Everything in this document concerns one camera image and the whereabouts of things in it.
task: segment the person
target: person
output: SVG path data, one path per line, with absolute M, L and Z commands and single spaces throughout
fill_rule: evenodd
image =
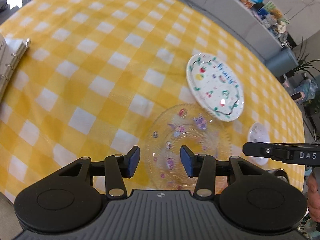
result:
M 311 219 L 320 222 L 320 194 L 318 192 L 318 183 L 313 173 L 307 180 L 308 186 L 308 208 Z

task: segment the potted plant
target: potted plant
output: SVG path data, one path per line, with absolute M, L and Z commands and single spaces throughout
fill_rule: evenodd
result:
M 309 56 L 309 53 L 306 54 L 306 48 L 307 48 L 307 41 L 303 44 L 303 38 L 302 38 L 300 52 L 299 52 L 299 55 L 297 57 L 298 66 L 295 67 L 294 69 L 288 71 L 285 74 L 287 76 L 287 78 L 290 78 L 290 77 L 294 76 L 294 74 L 296 72 L 298 72 L 298 71 L 305 71 L 305 72 L 309 73 L 313 77 L 313 79 L 315 79 L 315 77 L 310 72 L 310 68 L 313 68 L 313 69 L 315 69 L 316 71 L 318 71 L 320 73 L 320 70 L 318 70 L 317 68 L 315 68 L 312 65 L 313 62 L 320 61 L 320 59 L 314 59 L 314 60 L 307 61 L 307 57 Z M 284 76 L 279 77 L 279 81 L 281 83 L 283 83 L 284 82 Z

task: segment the floor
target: floor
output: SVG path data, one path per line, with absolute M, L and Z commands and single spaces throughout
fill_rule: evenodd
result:
M 29 1 L 31 0 L 8 0 L 8 3 L 10 3 L 11 6 L 6 11 L 0 13 L 0 24 L 2 24 L 7 18 L 9 18 L 12 14 L 19 10 L 20 7 L 27 4 Z M 291 80 L 291 85 L 294 86 L 298 84 L 300 82 L 300 79 L 302 79 L 302 77 L 295 76 L 295 78 Z M 308 143 L 312 143 L 314 142 L 314 135 L 311 129 L 312 126 L 310 122 L 305 118 L 303 108 L 301 106 L 299 106 L 299 108 L 303 113 L 302 115 L 304 119 L 305 141 Z M 19 234 L 21 231 L 22 229 L 15 216 L 12 203 L 0 193 L 0 240 L 13 239 L 14 236 Z

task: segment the small white bowl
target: small white bowl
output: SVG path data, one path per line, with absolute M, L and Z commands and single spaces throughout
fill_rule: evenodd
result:
M 255 122 L 248 133 L 248 142 L 270 142 L 270 137 L 268 134 L 267 129 L 259 122 Z M 262 158 L 262 157 L 250 157 L 258 165 L 262 166 L 265 165 L 269 158 Z

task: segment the painted ceramic plate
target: painted ceramic plate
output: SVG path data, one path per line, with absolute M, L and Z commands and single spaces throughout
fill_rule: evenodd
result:
M 223 122 L 197 105 L 171 107 L 152 124 L 146 147 L 141 151 L 155 189 L 194 190 L 197 178 L 189 178 L 183 168 L 181 145 L 187 145 L 195 154 L 206 153 L 225 161 L 231 152 Z M 220 193 L 227 182 L 223 177 L 217 177 L 216 181 L 216 192 Z
M 255 122 L 248 133 L 248 142 L 270 142 L 270 137 L 268 134 L 267 129 L 259 122 Z M 257 163 L 258 165 L 265 165 L 269 158 L 262 158 L 262 157 L 250 157 L 252 161 Z
M 244 108 L 244 95 L 237 76 L 216 56 L 196 54 L 187 65 L 187 81 L 198 103 L 219 120 L 237 119 Z

